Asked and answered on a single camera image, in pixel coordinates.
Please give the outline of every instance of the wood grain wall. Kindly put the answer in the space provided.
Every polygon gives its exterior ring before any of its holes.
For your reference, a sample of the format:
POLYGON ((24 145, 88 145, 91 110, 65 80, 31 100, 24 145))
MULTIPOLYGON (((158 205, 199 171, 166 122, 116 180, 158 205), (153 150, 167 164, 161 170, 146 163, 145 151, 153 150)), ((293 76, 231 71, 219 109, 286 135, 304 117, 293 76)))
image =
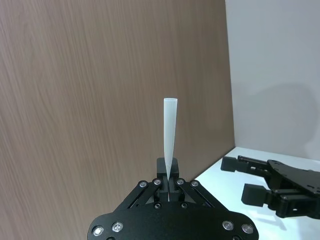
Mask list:
POLYGON ((234 146, 224 0, 0 0, 0 239, 86 239, 163 156, 234 146))

